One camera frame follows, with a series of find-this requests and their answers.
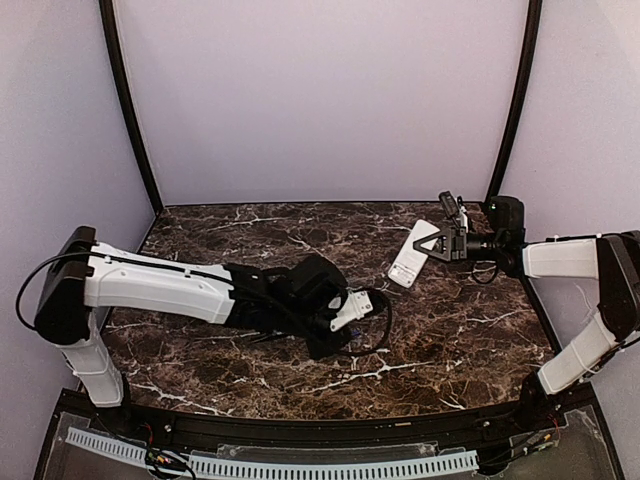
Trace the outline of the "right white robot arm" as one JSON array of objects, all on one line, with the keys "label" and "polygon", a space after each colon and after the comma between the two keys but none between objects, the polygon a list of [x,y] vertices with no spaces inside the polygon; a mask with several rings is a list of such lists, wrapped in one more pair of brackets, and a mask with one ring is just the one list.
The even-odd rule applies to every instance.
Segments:
[{"label": "right white robot arm", "polygon": [[597,281],[599,302],[584,329],[536,373],[534,387],[558,394],[639,341],[639,233],[605,233],[525,239],[524,205],[511,196],[494,196],[486,214],[490,230],[472,230],[463,201],[450,192],[439,201],[452,226],[421,235],[413,251],[443,262],[492,262],[511,277],[582,278]]}]

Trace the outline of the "white remote control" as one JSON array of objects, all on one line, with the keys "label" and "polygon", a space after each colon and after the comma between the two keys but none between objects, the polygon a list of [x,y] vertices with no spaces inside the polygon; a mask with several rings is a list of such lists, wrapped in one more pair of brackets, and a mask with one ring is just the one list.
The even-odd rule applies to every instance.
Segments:
[{"label": "white remote control", "polygon": [[410,288],[421,272],[428,255],[413,248],[413,243],[439,231],[439,228],[425,220],[417,220],[403,243],[387,273],[394,283]]}]

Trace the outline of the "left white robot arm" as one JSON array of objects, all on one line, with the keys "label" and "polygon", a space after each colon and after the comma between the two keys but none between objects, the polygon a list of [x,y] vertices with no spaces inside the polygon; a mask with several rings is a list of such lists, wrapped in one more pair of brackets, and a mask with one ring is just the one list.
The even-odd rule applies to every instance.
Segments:
[{"label": "left white robot arm", "polygon": [[125,381],[96,326],[102,307],[181,315],[212,325],[306,339],[314,356],[350,340],[348,324],[364,309],[335,265],[317,255],[293,268],[197,265],[119,250],[77,228],[46,274],[28,328],[55,345],[98,408],[124,405]]}]

